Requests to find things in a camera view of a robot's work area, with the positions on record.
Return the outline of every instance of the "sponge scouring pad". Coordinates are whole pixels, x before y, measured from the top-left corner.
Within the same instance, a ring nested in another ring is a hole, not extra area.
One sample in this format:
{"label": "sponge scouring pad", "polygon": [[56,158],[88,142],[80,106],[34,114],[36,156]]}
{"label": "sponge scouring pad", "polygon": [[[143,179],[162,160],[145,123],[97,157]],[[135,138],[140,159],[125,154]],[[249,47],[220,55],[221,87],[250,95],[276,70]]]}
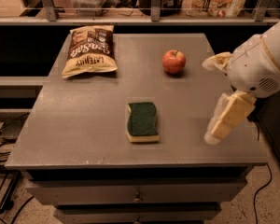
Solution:
{"label": "sponge scouring pad", "polygon": [[130,103],[127,135],[131,142],[157,142],[157,108],[152,102]]}

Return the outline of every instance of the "floor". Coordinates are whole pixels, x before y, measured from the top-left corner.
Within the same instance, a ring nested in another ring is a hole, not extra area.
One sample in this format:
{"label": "floor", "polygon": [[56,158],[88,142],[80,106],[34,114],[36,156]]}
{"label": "floor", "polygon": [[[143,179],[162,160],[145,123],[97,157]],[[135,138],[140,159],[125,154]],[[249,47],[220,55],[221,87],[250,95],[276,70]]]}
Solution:
{"label": "floor", "polygon": [[[256,209],[259,224],[280,224],[280,163],[274,156],[273,151],[261,133],[259,143],[266,152],[269,166],[272,170],[272,182],[259,192],[256,198]],[[0,174],[0,185],[5,175]],[[5,189],[10,182],[11,175],[7,177],[5,185],[0,191],[0,201],[5,193]],[[222,211],[212,220],[207,220],[204,224],[253,224],[256,217],[253,209],[253,198],[256,191],[268,183],[270,172],[267,166],[254,168],[247,176],[247,185],[231,201],[221,204]],[[12,223],[12,218],[16,215],[20,207],[31,197],[25,189],[25,179],[21,179],[12,196],[14,206],[11,210],[5,211],[0,218],[5,222]],[[32,199],[20,212],[15,224],[60,224],[54,216],[54,207],[43,206],[36,199]]]}

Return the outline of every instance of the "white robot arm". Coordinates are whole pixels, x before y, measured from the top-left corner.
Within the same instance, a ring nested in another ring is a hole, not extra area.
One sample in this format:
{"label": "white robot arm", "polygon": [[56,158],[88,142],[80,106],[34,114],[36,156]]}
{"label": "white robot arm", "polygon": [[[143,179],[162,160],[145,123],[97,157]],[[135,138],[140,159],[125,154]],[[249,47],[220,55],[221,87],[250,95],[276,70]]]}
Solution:
{"label": "white robot arm", "polygon": [[233,54],[206,59],[203,67],[221,70],[236,89],[231,96],[222,94],[208,124],[204,139],[214,145],[253,111],[257,98],[280,91],[280,22],[263,35],[253,35]]}

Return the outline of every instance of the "red apple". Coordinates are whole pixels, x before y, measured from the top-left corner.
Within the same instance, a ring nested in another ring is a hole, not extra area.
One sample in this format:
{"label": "red apple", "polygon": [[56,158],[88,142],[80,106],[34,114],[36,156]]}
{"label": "red apple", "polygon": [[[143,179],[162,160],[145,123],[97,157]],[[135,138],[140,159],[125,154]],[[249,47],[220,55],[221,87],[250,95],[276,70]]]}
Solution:
{"label": "red apple", "polygon": [[165,72],[176,74],[182,71],[186,65],[186,57],[183,52],[170,49],[162,57],[162,67]]}

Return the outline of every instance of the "chip bag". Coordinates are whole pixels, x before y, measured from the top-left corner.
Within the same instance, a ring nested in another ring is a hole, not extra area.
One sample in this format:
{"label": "chip bag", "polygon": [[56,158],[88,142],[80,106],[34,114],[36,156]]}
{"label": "chip bag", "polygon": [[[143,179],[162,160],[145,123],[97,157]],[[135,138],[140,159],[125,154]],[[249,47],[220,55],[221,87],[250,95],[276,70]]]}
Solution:
{"label": "chip bag", "polygon": [[112,25],[93,25],[70,31],[72,40],[68,50],[63,78],[82,73],[103,73],[117,70],[113,50]]}
{"label": "chip bag", "polygon": [[245,0],[191,0],[192,17],[237,17],[244,8]]}

